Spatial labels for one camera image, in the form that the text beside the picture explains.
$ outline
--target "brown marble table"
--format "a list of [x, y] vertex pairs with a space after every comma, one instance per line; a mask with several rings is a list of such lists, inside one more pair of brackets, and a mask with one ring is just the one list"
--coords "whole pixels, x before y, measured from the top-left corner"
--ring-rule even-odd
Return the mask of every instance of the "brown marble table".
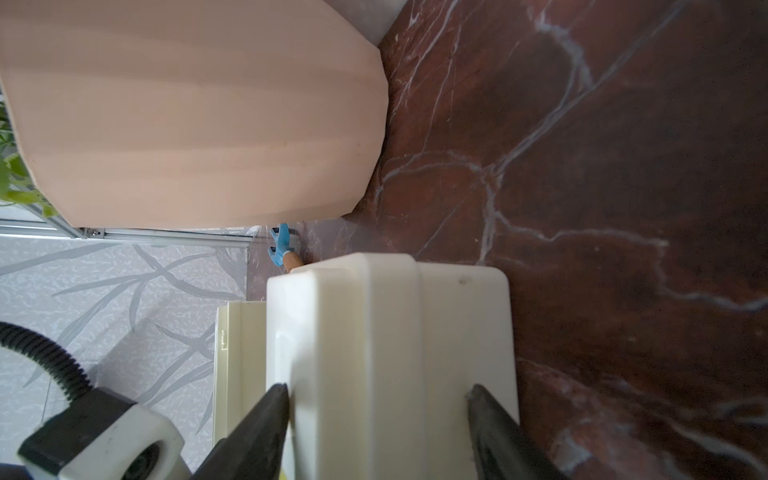
[[572, 478], [768, 478], [768, 3], [411, 0], [380, 48], [381, 159], [305, 259], [502, 269]]

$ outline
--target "white box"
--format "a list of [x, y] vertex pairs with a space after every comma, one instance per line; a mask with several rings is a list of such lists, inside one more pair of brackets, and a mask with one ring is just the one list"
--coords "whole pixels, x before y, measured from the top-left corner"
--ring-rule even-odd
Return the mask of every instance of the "white box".
[[356, 253], [269, 279], [266, 318], [266, 385], [293, 403], [288, 479], [475, 478], [476, 383], [519, 421], [500, 270]]

